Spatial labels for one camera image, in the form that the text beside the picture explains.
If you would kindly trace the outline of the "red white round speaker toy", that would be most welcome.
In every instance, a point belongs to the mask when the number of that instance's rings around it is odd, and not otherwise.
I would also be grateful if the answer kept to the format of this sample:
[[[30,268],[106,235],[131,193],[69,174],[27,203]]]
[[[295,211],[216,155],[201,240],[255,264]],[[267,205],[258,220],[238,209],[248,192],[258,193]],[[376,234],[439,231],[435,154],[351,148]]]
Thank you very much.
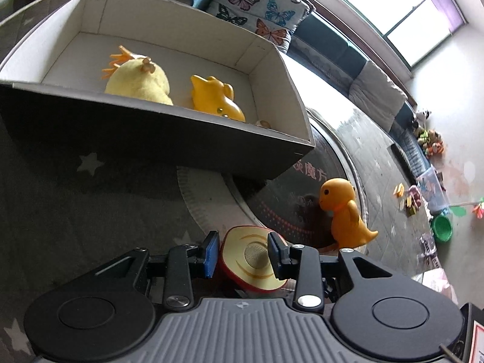
[[[228,230],[221,244],[219,266],[225,275],[244,290],[272,293],[287,280],[274,275],[268,255],[267,236],[272,230],[241,225]]]

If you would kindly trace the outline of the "orange rubber dinosaur toy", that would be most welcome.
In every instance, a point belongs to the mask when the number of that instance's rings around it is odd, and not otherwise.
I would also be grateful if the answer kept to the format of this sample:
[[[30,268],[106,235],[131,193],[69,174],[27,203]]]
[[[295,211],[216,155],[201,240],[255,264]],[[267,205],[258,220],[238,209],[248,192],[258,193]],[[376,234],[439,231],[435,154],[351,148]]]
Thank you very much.
[[[318,202],[323,211],[332,213],[331,233],[339,249],[354,249],[377,237],[378,232],[369,230],[361,218],[349,180],[327,180],[320,188]]]

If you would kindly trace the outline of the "black round induction cooktop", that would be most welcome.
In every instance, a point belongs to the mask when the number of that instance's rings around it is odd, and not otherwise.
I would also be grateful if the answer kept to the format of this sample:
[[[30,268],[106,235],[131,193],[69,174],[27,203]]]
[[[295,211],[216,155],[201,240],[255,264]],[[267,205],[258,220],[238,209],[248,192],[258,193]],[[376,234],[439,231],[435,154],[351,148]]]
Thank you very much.
[[[347,179],[355,187],[356,203],[368,221],[368,199],[348,151],[322,121],[309,118],[315,147],[275,179],[255,175],[225,175],[224,180],[244,211],[262,226],[293,244],[329,250],[332,213],[318,204],[320,187],[332,178]]]

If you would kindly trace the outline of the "small toys on tablecloth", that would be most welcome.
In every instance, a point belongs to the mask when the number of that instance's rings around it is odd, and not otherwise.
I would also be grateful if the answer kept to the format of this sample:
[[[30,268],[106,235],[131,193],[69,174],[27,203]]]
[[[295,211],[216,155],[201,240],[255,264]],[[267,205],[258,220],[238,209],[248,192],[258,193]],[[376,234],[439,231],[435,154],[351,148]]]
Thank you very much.
[[[400,200],[400,210],[407,216],[416,215],[423,204],[422,194],[416,185],[406,188],[403,184],[398,184],[394,187],[393,195]]]

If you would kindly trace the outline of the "grey quilted star tablecloth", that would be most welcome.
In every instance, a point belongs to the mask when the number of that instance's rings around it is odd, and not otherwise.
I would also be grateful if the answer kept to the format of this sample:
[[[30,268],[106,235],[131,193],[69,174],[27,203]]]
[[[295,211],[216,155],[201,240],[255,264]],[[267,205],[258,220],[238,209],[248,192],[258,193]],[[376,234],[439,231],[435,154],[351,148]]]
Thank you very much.
[[[367,222],[380,231],[365,252],[398,272],[417,274],[423,269],[419,239],[430,228],[424,213],[407,217],[391,195],[402,178],[391,138],[328,83],[282,57],[308,117],[328,126],[356,165]],[[95,153],[31,153],[16,144],[1,118],[1,326],[15,333],[14,360],[32,351],[25,310],[42,293],[130,249],[165,252],[210,230],[225,233],[253,222],[225,175],[254,174],[108,164]]]

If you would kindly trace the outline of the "yellow rubber dolphin toy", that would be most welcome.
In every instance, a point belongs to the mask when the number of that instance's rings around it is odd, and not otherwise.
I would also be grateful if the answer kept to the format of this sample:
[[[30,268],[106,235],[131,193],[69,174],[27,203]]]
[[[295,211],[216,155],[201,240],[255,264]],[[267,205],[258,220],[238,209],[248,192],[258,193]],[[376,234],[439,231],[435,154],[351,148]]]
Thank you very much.
[[[244,113],[234,102],[235,92],[229,83],[223,83],[214,76],[204,78],[199,75],[192,75],[190,81],[196,111],[246,122]]]

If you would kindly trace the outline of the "green plastic bowl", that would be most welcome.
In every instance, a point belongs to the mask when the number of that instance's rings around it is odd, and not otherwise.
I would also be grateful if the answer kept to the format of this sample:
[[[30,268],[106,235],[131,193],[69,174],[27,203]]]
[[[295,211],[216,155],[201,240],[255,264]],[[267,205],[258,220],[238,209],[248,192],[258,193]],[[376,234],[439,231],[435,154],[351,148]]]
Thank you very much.
[[[450,219],[445,215],[437,215],[431,221],[431,229],[437,243],[445,244],[451,239],[453,227]]]

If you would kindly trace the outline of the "clear plastic storage bin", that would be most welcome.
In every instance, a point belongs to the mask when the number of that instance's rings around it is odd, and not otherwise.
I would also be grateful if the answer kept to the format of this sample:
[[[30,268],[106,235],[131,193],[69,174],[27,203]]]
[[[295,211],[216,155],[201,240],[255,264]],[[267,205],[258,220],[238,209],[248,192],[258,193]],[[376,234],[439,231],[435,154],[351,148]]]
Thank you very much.
[[[423,198],[427,201],[427,208],[430,213],[440,213],[449,206],[446,192],[440,184],[437,172],[433,166],[417,176],[417,187]]]

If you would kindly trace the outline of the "yellow plush chick toy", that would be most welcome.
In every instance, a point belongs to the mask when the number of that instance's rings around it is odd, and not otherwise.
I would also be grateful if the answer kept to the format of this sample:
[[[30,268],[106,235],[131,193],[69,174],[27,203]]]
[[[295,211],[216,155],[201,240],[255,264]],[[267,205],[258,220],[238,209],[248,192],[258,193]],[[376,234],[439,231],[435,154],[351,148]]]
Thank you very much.
[[[119,50],[110,55],[109,67],[102,69],[107,79],[104,93],[173,106],[164,70],[148,56],[132,53],[122,45]]]

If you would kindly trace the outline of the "grey sofa cushion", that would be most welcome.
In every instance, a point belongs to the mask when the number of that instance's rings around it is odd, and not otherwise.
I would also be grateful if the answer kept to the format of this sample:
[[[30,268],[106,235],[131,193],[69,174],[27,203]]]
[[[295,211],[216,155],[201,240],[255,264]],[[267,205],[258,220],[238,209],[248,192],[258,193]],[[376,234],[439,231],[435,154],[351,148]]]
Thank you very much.
[[[351,83],[348,98],[387,133],[408,100],[404,91],[371,60]]]

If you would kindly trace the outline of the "pile of plush toys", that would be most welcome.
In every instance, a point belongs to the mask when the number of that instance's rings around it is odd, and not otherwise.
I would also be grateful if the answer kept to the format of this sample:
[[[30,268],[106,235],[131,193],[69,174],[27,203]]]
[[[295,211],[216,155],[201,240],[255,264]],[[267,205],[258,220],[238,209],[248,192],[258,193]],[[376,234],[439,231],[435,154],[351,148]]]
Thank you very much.
[[[427,120],[430,115],[430,111],[416,112],[413,118],[415,139],[427,159],[440,156],[445,151],[441,135],[434,129],[427,128]]]

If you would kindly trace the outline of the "white cardboard box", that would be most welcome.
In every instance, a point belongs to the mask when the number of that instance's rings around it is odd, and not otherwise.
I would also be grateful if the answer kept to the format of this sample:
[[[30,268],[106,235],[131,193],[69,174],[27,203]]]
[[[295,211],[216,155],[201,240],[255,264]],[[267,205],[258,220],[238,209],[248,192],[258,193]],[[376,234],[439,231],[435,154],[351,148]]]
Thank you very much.
[[[315,146],[279,50],[171,0],[36,0],[11,14],[1,118],[31,153],[265,179]]]

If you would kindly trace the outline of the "colourful pinwheel toy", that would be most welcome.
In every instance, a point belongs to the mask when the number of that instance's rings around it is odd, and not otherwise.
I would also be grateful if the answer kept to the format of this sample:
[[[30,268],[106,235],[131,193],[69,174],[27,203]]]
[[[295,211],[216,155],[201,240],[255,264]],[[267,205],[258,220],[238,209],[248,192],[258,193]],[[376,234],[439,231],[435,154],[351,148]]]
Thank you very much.
[[[478,220],[482,220],[484,215],[483,198],[450,204],[449,209],[457,217],[463,217],[468,215],[468,213],[472,213]]]

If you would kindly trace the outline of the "blue sofa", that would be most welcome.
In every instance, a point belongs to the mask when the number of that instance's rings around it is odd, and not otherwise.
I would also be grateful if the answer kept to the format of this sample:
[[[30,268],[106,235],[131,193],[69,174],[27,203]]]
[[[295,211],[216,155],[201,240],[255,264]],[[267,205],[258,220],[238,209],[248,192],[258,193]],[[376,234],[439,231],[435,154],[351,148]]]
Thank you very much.
[[[207,12],[212,0],[177,0]],[[314,11],[292,36],[288,52],[297,63],[311,70],[334,89],[348,97],[349,87],[371,60],[349,37]],[[413,128],[414,112],[408,100],[394,118],[389,136],[396,143],[393,152],[405,171],[419,176],[430,163],[417,144]]]

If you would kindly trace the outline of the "butterfly print pillow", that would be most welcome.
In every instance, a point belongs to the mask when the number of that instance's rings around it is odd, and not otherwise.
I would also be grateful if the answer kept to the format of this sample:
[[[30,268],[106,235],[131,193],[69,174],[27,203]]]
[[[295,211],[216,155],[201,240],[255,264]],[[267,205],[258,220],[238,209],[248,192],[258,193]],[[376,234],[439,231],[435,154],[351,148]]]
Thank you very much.
[[[308,0],[212,0],[207,8],[207,13],[265,38],[282,53],[313,11]]]

